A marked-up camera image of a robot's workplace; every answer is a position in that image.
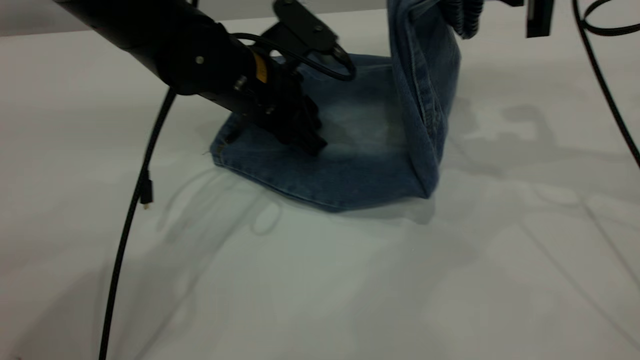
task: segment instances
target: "white table surface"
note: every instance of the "white table surface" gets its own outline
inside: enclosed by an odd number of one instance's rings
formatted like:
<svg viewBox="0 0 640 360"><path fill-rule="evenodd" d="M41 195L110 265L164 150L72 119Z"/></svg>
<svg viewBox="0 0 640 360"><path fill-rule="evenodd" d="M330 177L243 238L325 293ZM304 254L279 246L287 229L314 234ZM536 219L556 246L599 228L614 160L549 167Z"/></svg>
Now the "white table surface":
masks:
<svg viewBox="0 0 640 360"><path fill-rule="evenodd" d="M110 359L638 359L640 172L556 3L549 38L525 40L524 9L488 3L460 42L432 200L340 215L285 200L215 168L227 111L179 98ZM628 24L640 5L602 11L594 22ZM349 52L389 53L384 11L321 18ZM639 38L593 38L638 138ZM95 359L164 91L92 32L0 38L0 359Z"/></svg>

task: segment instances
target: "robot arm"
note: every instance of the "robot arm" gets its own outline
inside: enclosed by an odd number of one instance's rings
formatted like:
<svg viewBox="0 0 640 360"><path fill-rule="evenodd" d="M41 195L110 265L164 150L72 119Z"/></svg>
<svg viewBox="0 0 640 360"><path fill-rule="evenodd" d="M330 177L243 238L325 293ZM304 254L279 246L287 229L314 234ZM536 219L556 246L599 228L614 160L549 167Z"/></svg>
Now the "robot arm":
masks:
<svg viewBox="0 0 640 360"><path fill-rule="evenodd" d="M326 142L316 134L317 107L302 92L297 66L310 63L341 80L355 76L335 34L295 0L274 3L280 22L261 37L244 34L256 41L252 46L185 0L55 1L177 94L199 94L311 155ZM274 49L285 56L284 64L270 57ZM311 52L333 56L349 74L308 61Z"/></svg>

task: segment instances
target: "black mount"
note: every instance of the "black mount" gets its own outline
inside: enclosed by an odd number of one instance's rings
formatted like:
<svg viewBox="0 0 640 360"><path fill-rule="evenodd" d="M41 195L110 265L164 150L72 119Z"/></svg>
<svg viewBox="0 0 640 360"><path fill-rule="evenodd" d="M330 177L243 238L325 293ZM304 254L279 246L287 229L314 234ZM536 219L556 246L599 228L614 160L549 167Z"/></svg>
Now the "black mount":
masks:
<svg viewBox="0 0 640 360"><path fill-rule="evenodd" d="M500 0L510 6L524 6L524 0ZM554 0L529 0L527 38L547 37L551 33Z"/></svg>

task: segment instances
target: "denim fabric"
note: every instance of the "denim fabric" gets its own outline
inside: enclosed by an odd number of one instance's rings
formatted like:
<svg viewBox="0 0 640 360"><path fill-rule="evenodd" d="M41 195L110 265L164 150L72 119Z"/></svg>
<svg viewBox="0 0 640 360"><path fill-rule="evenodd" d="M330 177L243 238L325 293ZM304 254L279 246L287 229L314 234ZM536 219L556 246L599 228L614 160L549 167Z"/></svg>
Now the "denim fabric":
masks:
<svg viewBox="0 0 640 360"><path fill-rule="evenodd" d="M316 158L248 126L233 143L232 115L211 145L215 164L327 211L429 197L454 97L460 52L437 0L388 0L391 58L352 55L358 75L341 82L306 67L328 145Z"/></svg>
<svg viewBox="0 0 640 360"><path fill-rule="evenodd" d="M484 0L442 0L444 19L462 38L472 38L478 32Z"/></svg>

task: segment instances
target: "black cable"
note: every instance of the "black cable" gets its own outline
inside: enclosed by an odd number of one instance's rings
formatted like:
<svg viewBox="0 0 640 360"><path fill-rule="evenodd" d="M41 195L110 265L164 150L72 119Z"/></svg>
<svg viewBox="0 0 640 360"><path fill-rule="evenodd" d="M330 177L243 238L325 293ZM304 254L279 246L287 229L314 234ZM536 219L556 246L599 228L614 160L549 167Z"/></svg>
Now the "black cable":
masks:
<svg viewBox="0 0 640 360"><path fill-rule="evenodd" d="M315 69L319 72L322 72L324 75L330 76L331 78L334 78L336 80L340 80L340 81L351 81L353 79L355 79L356 77L356 68L355 66L353 66L353 63L351 62L351 60L349 59L349 56L346 55L346 53L344 52L344 50L342 50L341 47L337 46L336 47L336 51L333 54L333 57L341 64L343 64L345 66L345 68L347 68L347 71L349 71L349 74L341 74L339 72L335 72L331 69L329 69L328 67L322 66L320 64L318 64L317 62L313 61L313 60L309 60L308 58L298 55L276 43L274 43L273 41L263 38L261 36L258 35L253 35L253 34L247 34L247 33L235 33L232 34L233 36L235 36L238 39L244 39L244 40L251 40L251 41L255 41L255 42L259 42L261 44L267 45L270 48L272 48L273 50L277 50L279 51L281 54L283 55L287 55L290 56L291 58L294 58L298 61L300 61L301 63L304 63L306 65L308 65L310 68Z"/></svg>
<svg viewBox="0 0 640 360"><path fill-rule="evenodd" d="M616 102L613 99L613 95L611 95L611 91L609 90L607 81L602 75L602 70L600 69L598 60L596 59L596 56L593 52L593 48L591 47L591 42L587 37L587 30L596 35L602 35L607 37L626 35L626 34L635 33L636 31L640 31L640 24L623 26L620 28L605 29L605 28L597 28L595 26L592 26L586 21L586 17L590 13L592 13L593 10L596 10L596 8L598 8L599 6L605 3L608 3L609 1L611 0L598 0L594 2L593 4L591 4L591 6L589 6L589 8L587 8L587 11L585 12L584 17L580 17L580 6L578 5L578 0L573 0L573 16L575 17L576 25L578 25L578 30L580 31L580 37L582 37L582 43L584 44L584 48L587 51L587 55L589 56L589 61L591 62L591 67L593 67L593 72L595 73L596 78L598 78L598 84L600 84L602 93L604 94L604 97L607 99L607 103L609 104L609 109L611 109L611 113L613 114L613 117L616 120L616 124L620 129L620 133L622 134L622 137L625 139L625 142L627 143L627 146L631 151L631 154L633 155L637 166L640 168L640 152L638 151L638 148L636 146L636 143L634 142L633 137L631 136L631 134L629 133L629 130L627 129L627 125L625 124L624 119L622 119L622 115L620 115L620 111L618 110L618 106L616 105Z"/></svg>
<svg viewBox="0 0 640 360"><path fill-rule="evenodd" d="M173 89L169 88L169 90L167 90L166 96L164 97L164 102L162 104L162 107L160 108L160 112L158 113L156 123L154 124L154 128L151 131L149 143L147 144L147 150L145 150L145 158L142 162L142 167L140 168L140 174L138 175L138 181L136 182L136 187L133 190L133 196L131 197L131 202L129 203L129 211L127 212L127 218L124 222L122 235L120 236L120 244L118 245L118 252L116 254L115 263L113 265L111 284L109 285L109 295L107 298L107 308L104 313L104 324L102 325L102 339L100 340L100 352L98 355L98 360L107 359L107 349L109 348L109 334L111 332L111 321L113 319L113 308L116 302L116 292L118 290L118 280L120 279L120 270L122 269L122 261L124 259L124 250L127 246L127 240L129 239L129 231L131 230L131 224L133 223L133 216L136 213L138 200L141 199L141 194L144 192L144 187L146 187L145 184L147 183L147 181L150 181L148 178L148 168L149 163L151 162L151 155L153 154L154 148L156 147L156 142L158 136L160 135L160 130L162 129L164 120L169 113L169 109L173 104L173 100L175 100L175 95L176 94Z"/></svg>

